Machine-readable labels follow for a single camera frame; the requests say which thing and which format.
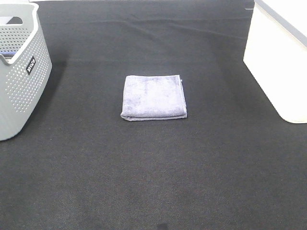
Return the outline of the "grey perforated laundry basket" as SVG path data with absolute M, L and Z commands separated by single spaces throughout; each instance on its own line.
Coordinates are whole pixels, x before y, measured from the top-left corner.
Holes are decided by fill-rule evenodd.
M 52 70 L 38 9 L 31 2 L 0 5 L 2 17 L 18 17 L 22 21 L 0 27 L 0 51 L 16 52 L 10 59 L 0 55 L 1 140 L 10 139 L 22 130 Z

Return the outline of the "blue towel in basket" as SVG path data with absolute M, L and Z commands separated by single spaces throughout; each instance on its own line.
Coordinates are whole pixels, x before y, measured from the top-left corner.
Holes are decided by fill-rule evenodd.
M 1 54 L 2 56 L 4 56 L 5 58 L 10 59 L 10 58 L 13 58 L 13 57 L 14 57 L 14 55 L 16 54 L 16 52 L 1 51 L 0 54 Z

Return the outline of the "white rectangular bin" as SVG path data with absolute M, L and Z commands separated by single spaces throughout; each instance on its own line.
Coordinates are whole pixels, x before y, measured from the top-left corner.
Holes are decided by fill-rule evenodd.
M 307 2 L 257 0 L 243 61 L 279 116 L 307 121 Z

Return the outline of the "black fabric table mat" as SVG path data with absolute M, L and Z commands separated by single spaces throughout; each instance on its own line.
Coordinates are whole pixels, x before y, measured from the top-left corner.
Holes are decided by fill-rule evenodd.
M 306 229 L 307 126 L 243 63 L 253 5 L 39 2 L 52 72 L 0 144 L 1 229 Z M 120 117 L 126 76 L 177 74 L 186 119 Z

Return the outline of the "folded lavender towel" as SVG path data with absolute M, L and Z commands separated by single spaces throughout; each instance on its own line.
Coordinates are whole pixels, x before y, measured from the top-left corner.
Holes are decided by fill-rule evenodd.
M 121 118 L 128 121 L 187 118 L 187 105 L 179 75 L 125 78 Z

